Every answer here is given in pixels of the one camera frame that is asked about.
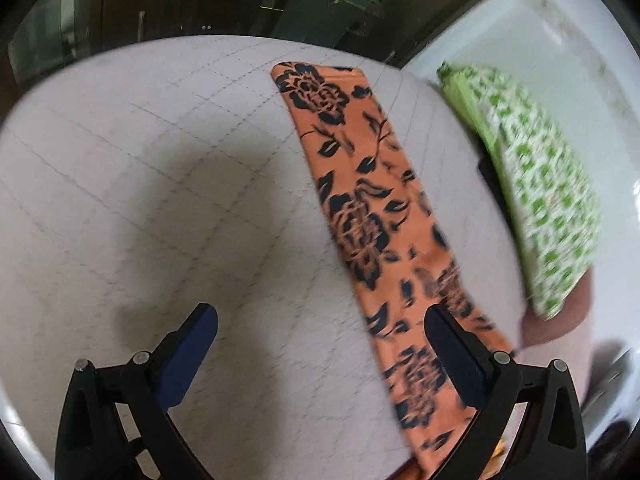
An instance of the white table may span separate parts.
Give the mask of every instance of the white table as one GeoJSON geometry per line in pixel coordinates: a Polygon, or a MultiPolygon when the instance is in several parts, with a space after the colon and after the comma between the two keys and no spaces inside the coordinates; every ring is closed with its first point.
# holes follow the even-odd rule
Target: white table
{"type": "Polygon", "coordinates": [[[199,301],[219,337],[172,417],[216,480],[373,480],[409,457],[269,76],[282,60],[364,70],[466,287],[517,343],[513,243],[433,89],[265,38],[130,46],[48,78],[0,135],[0,377],[50,460],[74,361],[125,362],[199,301]]]}

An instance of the metal screw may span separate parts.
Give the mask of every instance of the metal screw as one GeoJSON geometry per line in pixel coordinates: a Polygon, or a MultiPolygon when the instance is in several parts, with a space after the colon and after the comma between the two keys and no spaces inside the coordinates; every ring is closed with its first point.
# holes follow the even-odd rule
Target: metal screw
{"type": "Polygon", "coordinates": [[[566,371],[566,363],[564,361],[562,361],[562,359],[556,359],[554,361],[554,368],[556,370],[558,370],[559,372],[565,372],[566,371]]]}
{"type": "Polygon", "coordinates": [[[494,354],[494,359],[495,362],[501,365],[508,364],[509,361],[511,361],[511,358],[509,357],[509,354],[507,354],[507,352],[496,352],[494,354]]]}
{"type": "Polygon", "coordinates": [[[147,352],[146,350],[142,350],[140,352],[136,352],[133,355],[132,361],[137,365],[143,365],[144,363],[149,361],[150,357],[151,355],[149,355],[149,352],[147,352]]]}
{"type": "Polygon", "coordinates": [[[86,359],[82,358],[82,359],[78,359],[78,361],[76,361],[76,364],[74,364],[74,368],[78,372],[84,372],[84,369],[87,368],[88,365],[89,365],[89,361],[87,361],[86,359]]]}

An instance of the green and white fabric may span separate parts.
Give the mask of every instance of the green and white fabric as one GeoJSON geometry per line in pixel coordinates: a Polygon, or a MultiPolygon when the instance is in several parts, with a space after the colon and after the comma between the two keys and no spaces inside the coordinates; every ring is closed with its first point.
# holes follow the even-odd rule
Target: green and white fabric
{"type": "Polygon", "coordinates": [[[558,125],[513,77],[446,62],[438,76],[492,158],[533,307],[550,319],[593,264],[600,214],[588,178],[558,125]]]}

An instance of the blue gripper pad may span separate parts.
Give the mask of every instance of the blue gripper pad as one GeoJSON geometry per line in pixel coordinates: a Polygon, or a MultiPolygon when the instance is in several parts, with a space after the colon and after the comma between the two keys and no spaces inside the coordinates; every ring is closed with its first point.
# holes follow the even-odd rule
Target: blue gripper pad
{"type": "Polygon", "coordinates": [[[216,309],[210,304],[201,303],[180,329],[165,338],[168,340],[173,336],[176,346],[166,357],[156,381],[156,401],[164,412],[182,402],[217,333],[216,309]]]}
{"type": "MultiPolygon", "coordinates": [[[[457,323],[450,316],[450,321],[457,323]]],[[[472,355],[468,344],[487,352],[480,340],[462,327],[454,330],[438,308],[427,309],[424,317],[424,331],[431,347],[436,352],[445,371],[449,375],[460,399],[467,406],[480,410],[488,396],[488,377],[472,355]]]]}

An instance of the orange fabric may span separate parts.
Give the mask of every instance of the orange fabric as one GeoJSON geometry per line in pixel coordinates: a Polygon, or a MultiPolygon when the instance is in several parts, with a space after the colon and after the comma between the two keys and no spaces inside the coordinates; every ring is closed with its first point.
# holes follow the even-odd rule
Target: orange fabric
{"type": "Polygon", "coordinates": [[[426,480],[428,477],[420,468],[418,461],[411,458],[386,480],[426,480]]]}
{"type": "Polygon", "coordinates": [[[351,271],[401,427],[428,478],[475,410],[462,405],[426,339],[426,309],[444,302],[489,349],[513,348],[463,291],[453,254],[365,75],[303,62],[279,63],[271,75],[351,271]]]}

